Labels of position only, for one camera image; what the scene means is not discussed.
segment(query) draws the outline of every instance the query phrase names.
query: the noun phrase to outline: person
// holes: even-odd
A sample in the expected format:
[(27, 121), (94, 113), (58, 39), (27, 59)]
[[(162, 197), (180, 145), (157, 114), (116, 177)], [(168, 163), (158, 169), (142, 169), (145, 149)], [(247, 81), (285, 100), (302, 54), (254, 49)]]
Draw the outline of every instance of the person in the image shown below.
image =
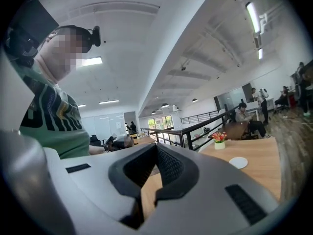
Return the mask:
[(268, 124), (268, 103), (265, 98), (262, 97), (261, 93), (255, 88), (252, 88), (252, 96), (255, 100), (258, 101), (259, 105), (262, 108), (262, 113), (264, 115), (264, 125)]
[(246, 112), (246, 104), (240, 103), (239, 108), (236, 111), (236, 122), (249, 121), (248, 128), (250, 131), (258, 130), (262, 138), (264, 139), (270, 138), (270, 135), (266, 133), (266, 129), (264, 128), (262, 122), (253, 121), (252, 118), (253, 116), (249, 116), (249, 114)]
[(34, 93), (20, 126), (20, 132), (35, 138), (42, 147), (55, 149), (60, 158), (103, 153), (103, 147), (89, 145), (78, 105), (62, 91), (58, 82), (76, 69), (76, 60), (91, 49), (91, 34), (74, 25), (56, 28), (31, 59), (19, 59), (12, 53), (16, 45), (12, 31), (5, 50), (24, 83)]
[(303, 110), (303, 116), (309, 117), (311, 115), (310, 111), (308, 110), (307, 105), (307, 90), (306, 87), (309, 86), (307, 82), (307, 77), (305, 75), (305, 69), (304, 69), (304, 63), (300, 62), (299, 67), (296, 72), (296, 78), (297, 78), (297, 85), (299, 86), (300, 91), (300, 106)]
[(134, 122), (131, 122), (131, 129), (133, 130), (134, 133), (137, 133), (137, 127), (135, 126)]
[(283, 86), (279, 99), (275, 101), (274, 114), (277, 113), (278, 105), (288, 105), (288, 89), (286, 86)]

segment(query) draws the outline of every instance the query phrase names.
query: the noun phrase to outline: white plate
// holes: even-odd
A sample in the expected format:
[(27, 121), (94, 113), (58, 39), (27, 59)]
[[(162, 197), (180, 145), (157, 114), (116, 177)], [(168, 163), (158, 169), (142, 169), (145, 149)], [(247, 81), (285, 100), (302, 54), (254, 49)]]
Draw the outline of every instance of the white plate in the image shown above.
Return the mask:
[(229, 160), (229, 163), (238, 169), (245, 168), (248, 164), (248, 160), (242, 157), (236, 157)]

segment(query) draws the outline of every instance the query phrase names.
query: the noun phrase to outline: wooden desk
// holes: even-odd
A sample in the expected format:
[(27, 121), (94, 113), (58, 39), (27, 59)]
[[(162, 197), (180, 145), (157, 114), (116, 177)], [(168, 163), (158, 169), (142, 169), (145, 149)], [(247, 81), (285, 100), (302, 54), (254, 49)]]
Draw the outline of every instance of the wooden desk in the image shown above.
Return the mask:
[(249, 122), (231, 122), (226, 126), (222, 127), (219, 132), (225, 131), (227, 134), (226, 139), (230, 140), (240, 140), (245, 130), (248, 127)]
[(137, 143), (137, 144), (143, 144), (143, 143), (154, 143), (155, 140), (150, 138), (150, 137), (142, 137), (142, 138), (139, 138), (139, 139), (134, 139), (134, 143)]
[[(228, 140), (224, 150), (215, 150), (214, 144), (212, 144), (201, 153), (227, 162), (234, 157), (246, 158), (248, 165), (241, 171), (267, 188), (277, 200), (280, 199), (281, 175), (275, 138), (246, 141)], [(153, 212), (155, 192), (161, 187), (162, 180), (159, 173), (149, 177), (141, 189), (142, 208), (145, 218)]]
[(244, 157), (248, 165), (241, 171), (267, 188), (279, 200), (281, 176), (278, 147), (275, 138), (225, 141), (224, 150), (215, 150), (214, 144), (209, 145), (201, 153), (229, 161), (234, 157)]

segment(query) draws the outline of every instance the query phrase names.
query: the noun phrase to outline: person in white shirt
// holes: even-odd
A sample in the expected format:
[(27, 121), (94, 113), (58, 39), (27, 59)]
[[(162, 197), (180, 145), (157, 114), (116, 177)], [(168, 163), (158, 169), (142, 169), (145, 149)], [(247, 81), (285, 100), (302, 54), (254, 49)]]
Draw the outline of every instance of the person in white shirt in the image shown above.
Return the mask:
[(264, 115), (264, 125), (268, 124), (268, 103), (265, 98), (262, 97), (261, 93), (257, 91), (255, 88), (252, 88), (252, 96), (255, 100), (258, 101), (259, 105), (262, 108), (262, 113)]

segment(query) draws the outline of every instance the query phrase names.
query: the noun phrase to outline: desk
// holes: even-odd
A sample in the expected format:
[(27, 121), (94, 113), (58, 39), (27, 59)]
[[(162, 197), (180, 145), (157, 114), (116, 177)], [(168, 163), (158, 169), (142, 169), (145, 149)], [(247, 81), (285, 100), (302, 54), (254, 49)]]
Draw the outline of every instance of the desk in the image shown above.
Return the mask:
[(142, 138), (139, 138), (139, 139), (135, 139), (134, 142), (137, 143), (137, 144), (154, 143), (155, 140), (150, 138), (150, 137), (142, 137)]
[(201, 153), (225, 161), (234, 157), (246, 158), (248, 165), (242, 171), (267, 188), (279, 200), (281, 177), (276, 139), (228, 140), (225, 144), (224, 150), (217, 151), (214, 145), (209, 145)]
[[(214, 144), (211, 144), (201, 154), (220, 158), (227, 162), (234, 157), (245, 157), (248, 160), (248, 165), (242, 171), (267, 188), (279, 200), (281, 175), (276, 139), (225, 142), (226, 148), (224, 150), (215, 150)], [(145, 218), (153, 212), (155, 192), (161, 187), (161, 175), (158, 173), (149, 177), (141, 189)]]
[(222, 127), (219, 132), (225, 131), (227, 134), (227, 139), (231, 140), (240, 140), (243, 134), (245, 133), (245, 130), (248, 127), (249, 122), (231, 122)]

